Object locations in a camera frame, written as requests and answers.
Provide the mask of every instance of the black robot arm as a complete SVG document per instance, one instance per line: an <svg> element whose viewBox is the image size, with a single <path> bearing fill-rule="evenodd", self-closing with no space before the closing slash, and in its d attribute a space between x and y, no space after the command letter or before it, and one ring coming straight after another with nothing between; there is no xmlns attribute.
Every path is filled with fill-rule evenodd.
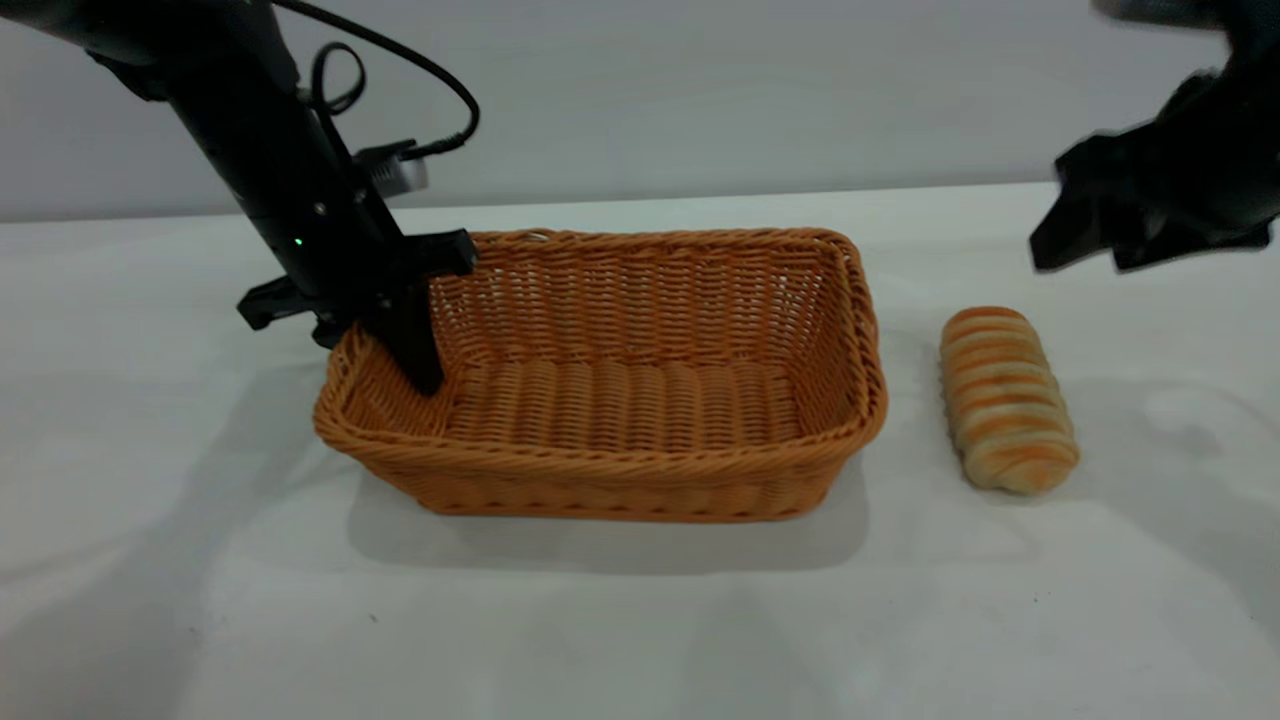
<svg viewBox="0 0 1280 720"><path fill-rule="evenodd" d="M1061 197L1032 236L1039 270L1110 250L1120 270L1256 250L1280 214L1280 1L1096 0L1120 19L1225 29L1221 73L1187 79L1148 124L1057 159Z"/></svg>
<svg viewBox="0 0 1280 720"><path fill-rule="evenodd" d="M0 0L0 17L79 45L134 94L177 111L287 273L241 301L253 329L311 311L312 337L332 347L358 320L419 391L435 392L443 375L425 278L471 272L475 246L465 231L401 232L370 168L394 168L430 147L406 141L358 154L375 165L356 161L332 120L346 108L319 87L298 88L266 0ZM323 58L317 86L321 73ZM470 94L465 100L470 135L479 108Z"/></svg>

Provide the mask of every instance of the white backdrop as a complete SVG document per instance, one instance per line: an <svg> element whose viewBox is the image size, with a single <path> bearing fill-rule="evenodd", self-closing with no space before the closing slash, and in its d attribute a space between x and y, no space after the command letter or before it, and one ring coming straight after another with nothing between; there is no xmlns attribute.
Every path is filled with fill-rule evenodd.
<svg viewBox="0 0 1280 720"><path fill-rule="evenodd" d="M1120 27L1087 0L317 0L444 64L484 108L399 205L1041 179L1100 127L1216 65L1213 35ZM300 65L338 36L280 12ZM349 145L433 140L465 109L352 40ZM0 22L0 219L232 210L164 106Z"/></svg>

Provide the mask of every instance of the white table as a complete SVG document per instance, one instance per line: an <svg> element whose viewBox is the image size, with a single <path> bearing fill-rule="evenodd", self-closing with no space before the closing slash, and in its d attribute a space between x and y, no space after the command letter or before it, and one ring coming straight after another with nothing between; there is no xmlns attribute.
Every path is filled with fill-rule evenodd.
<svg viewBox="0 0 1280 720"><path fill-rule="evenodd" d="M314 436L323 351L252 333L241 218L0 225L0 717L1268 719L1280 251L1029 269L1050 186L467 208L466 225L827 225L888 424L804 519L445 519ZM973 491L937 336L1038 325L1084 462Z"/></svg>

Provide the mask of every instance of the bread roll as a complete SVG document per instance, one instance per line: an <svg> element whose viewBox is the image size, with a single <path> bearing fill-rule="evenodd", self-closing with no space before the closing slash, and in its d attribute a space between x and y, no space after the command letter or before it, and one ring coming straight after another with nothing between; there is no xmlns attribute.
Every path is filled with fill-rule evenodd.
<svg viewBox="0 0 1280 720"><path fill-rule="evenodd" d="M983 489L1047 492L1080 461L1039 336L1007 307L970 307L942 329L942 392L965 475Z"/></svg>

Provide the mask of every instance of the rectangular basket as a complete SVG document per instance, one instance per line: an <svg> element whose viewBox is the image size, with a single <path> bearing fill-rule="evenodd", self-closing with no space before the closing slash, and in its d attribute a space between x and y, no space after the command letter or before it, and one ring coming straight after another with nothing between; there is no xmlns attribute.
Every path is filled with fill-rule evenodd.
<svg viewBox="0 0 1280 720"><path fill-rule="evenodd" d="M315 427L435 512L732 523L812 510L884 421L858 250L826 229L476 233L431 281L445 372L358 327Z"/></svg>

